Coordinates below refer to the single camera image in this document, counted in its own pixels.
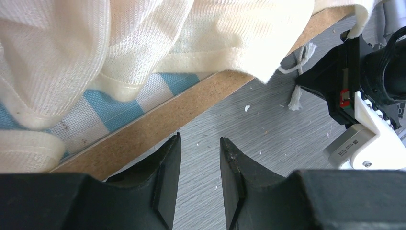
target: bolt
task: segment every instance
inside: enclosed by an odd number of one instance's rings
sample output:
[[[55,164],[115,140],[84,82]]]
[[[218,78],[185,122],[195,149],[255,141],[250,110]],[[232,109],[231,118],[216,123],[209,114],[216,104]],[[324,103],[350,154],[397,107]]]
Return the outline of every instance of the bolt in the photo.
[[[363,164],[363,166],[365,166],[367,168],[369,168],[372,165],[372,163],[370,161],[364,161],[364,163],[362,163],[362,164]]]

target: cardboard edge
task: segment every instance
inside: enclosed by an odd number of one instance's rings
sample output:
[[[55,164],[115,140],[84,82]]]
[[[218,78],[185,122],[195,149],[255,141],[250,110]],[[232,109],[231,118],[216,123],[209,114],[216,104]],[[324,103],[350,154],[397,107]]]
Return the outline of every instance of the cardboard edge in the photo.
[[[352,13],[353,7],[339,7],[313,15],[289,53]],[[214,74],[99,140],[52,172],[88,173],[104,180],[252,79],[234,71]],[[210,100],[201,100],[201,95]]]

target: red component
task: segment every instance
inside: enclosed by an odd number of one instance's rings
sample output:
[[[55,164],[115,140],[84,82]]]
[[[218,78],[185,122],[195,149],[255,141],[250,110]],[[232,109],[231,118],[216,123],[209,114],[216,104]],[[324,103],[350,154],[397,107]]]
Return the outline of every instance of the red component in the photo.
[[[341,90],[341,92],[340,92],[340,107],[341,108],[346,108],[346,107],[348,107],[349,105],[350,105],[350,101],[349,100],[344,100],[343,99],[343,94],[345,93],[345,92],[348,92],[349,90]]]

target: checkered cloth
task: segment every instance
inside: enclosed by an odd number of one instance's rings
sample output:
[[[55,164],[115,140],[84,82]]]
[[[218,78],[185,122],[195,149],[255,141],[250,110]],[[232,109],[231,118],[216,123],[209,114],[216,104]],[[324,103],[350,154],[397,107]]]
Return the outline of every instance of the checkered cloth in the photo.
[[[131,102],[118,102],[103,92],[87,90],[62,121],[44,132],[51,133],[65,142],[67,151],[62,161],[66,160],[207,76],[209,74],[152,74],[138,97]],[[0,129],[25,129],[2,104]]]

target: gray wooden surface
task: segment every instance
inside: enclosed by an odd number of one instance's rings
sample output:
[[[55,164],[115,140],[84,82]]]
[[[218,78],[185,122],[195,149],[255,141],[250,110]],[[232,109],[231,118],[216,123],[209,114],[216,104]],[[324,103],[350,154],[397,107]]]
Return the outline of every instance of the gray wooden surface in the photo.
[[[367,42],[374,44],[382,35],[382,13],[378,7],[365,28],[363,35]],[[354,23],[354,17],[347,18],[313,39],[318,49],[304,70],[340,44],[340,33]],[[282,62],[285,68],[294,64],[292,55]],[[303,92],[301,110],[288,110],[296,76],[297,73],[277,72],[267,85],[253,80],[179,129],[182,163],[175,230],[226,228],[219,166],[220,137],[230,138],[249,157],[283,176],[295,169],[330,167],[322,150],[344,127],[329,117],[326,102],[307,92]],[[244,111],[246,105],[250,105],[247,112]]]

